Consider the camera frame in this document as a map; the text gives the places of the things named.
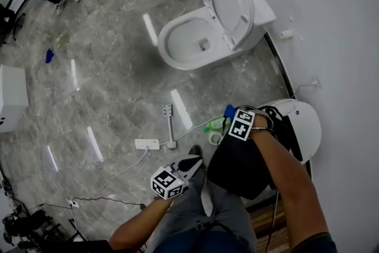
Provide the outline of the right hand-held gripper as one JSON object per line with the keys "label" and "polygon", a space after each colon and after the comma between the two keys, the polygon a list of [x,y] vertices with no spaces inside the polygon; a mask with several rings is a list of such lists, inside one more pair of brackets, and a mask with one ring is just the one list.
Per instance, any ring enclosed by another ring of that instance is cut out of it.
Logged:
{"label": "right hand-held gripper", "polygon": [[228,135],[242,141],[247,141],[253,128],[256,115],[268,119],[267,113],[259,109],[253,108],[248,110],[238,108],[235,112],[232,124],[229,127]]}

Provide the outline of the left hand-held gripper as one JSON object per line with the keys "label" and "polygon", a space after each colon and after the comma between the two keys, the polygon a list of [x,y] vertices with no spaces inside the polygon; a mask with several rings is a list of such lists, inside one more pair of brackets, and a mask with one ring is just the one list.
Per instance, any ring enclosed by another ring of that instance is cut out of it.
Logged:
{"label": "left hand-held gripper", "polygon": [[160,166],[150,178],[151,189],[164,200],[179,196],[188,184],[203,183],[203,158],[199,155],[178,156],[169,165]]}

